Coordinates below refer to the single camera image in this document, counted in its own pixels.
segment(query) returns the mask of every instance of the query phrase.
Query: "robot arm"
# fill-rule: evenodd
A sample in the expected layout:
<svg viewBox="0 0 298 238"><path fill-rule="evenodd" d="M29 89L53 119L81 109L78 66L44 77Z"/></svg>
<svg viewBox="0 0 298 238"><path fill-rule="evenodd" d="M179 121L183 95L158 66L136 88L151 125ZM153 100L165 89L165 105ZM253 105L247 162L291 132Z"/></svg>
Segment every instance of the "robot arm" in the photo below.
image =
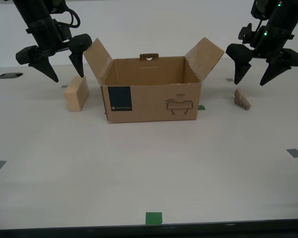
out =
<svg viewBox="0 0 298 238"><path fill-rule="evenodd" d="M70 28L79 27L80 19L72 9L67 7L65 0L13 0L13 2L28 26L26 32L32 34L38 44L16 53L19 64L29 64L58 82L58 77L49 63L49 57L57 52L70 50L72 53L70 60L78 74L83 77L82 56L92 44L92 40L87 34L72 37ZM50 14L64 12L71 14L70 24L57 22L50 16ZM77 20L76 25L73 25L74 18Z"/></svg>
<svg viewBox="0 0 298 238"><path fill-rule="evenodd" d="M245 45L231 44L226 53L235 62L235 84L238 84L250 69L252 58L266 59L269 64L260 85L265 85L281 73L298 66L298 53L284 49L287 40L292 40L292 32L298 23L298 0L255 0L251 11L260 20L255 31L252 24L243 27L238 38ZM266 26L260 26L268 20Z"/></svg>

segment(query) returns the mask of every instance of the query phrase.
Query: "box flap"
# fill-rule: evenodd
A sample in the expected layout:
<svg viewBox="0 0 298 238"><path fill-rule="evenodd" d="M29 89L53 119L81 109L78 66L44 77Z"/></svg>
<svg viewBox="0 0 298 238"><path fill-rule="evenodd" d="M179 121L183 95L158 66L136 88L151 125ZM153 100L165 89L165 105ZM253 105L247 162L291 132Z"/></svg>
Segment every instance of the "box flap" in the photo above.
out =
<svg viewBox="0 0 298 238"><path fill-rule="evenodd" d="M223 54L221 48L204 37L185 55L185 58L200 81L203 81Z"/></svg>
<svg viewBox="0 0 298 238"><path fill-rule="evenodd" d="M103 85L113 59L98 38L84 52L84 56L95 74L98 83Z"/></svg>

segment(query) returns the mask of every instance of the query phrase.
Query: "cable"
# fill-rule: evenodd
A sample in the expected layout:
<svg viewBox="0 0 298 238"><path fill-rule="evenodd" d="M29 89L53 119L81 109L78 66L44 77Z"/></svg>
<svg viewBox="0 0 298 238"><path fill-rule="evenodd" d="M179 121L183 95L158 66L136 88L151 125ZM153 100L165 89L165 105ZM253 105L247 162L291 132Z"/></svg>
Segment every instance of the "cable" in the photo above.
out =
<svg viewBox="0 0 298 238"><path fill-rule="evenodd" d="M70 23L70 25L73 25L73 23L74 23L74 16L73 16L73 14L71 14L71 23Z"/></svg>
<svg viewBox="0 0 298 238"><path fill-rule="evenodd" d="M67 8L65 11L69 12L71 14L71 23L68 24L68 23L64 23L64 22L59 22L60 25L63 25L63 26L68 26L70 28L78 28L80 26L80 18L79 16L77 15L77 13L75 11L73 11L72 9L70 8ZM77 24L76 25L73 25L73 22L74 22L74 17L77 21Z"/></svg>
<svg viewBox="0 0 298 238"><path fill-rule="evenodd" d="M260 22L259 22L259 24L258 24L258 26L257 26L257 28L256 28L256 31L255 31L255 32L257 32L257 31L259 30L259 28L260 28L260 26L261 26L262 22L263 22L263 20L260 20Z"/></svg>

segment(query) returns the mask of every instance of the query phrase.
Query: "white wall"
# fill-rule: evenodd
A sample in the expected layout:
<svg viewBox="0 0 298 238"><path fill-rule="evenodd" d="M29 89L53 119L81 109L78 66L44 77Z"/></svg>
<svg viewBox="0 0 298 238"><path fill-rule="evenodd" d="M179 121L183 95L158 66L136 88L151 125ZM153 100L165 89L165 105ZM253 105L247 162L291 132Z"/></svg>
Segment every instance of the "white wall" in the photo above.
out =
<svg viewBox="0 0 298 238"><path fill-rule="evenodd" d="M104 0L69 2L81 18L72 34L98 37L112 57L132 58L141 53L161 56L185 55L202 37L223 50L240 42L238 33L249 22L253 0ZM69 21L67 14L55 15ZM15 53L35 45L13 4L0 5L0 67L17 66ZM298 51L298 25L287 47ZM58 53L52 64L69 64L70 53Z"/></svg>

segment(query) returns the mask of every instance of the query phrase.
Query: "rock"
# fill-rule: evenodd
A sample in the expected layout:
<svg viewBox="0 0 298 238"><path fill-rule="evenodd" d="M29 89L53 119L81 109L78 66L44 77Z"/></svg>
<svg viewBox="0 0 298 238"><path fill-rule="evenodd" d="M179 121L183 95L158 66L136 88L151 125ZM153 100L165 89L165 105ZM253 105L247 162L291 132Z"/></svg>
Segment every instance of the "rock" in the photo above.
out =
<svg viewBox="0 0 298 238"><path fill-rule="evenodd" d="M235 95L235 99L234 99L235 104L248 111L251 107L251 104L246 99L245 94L238 88L235 90L234 95Z"/></svg>

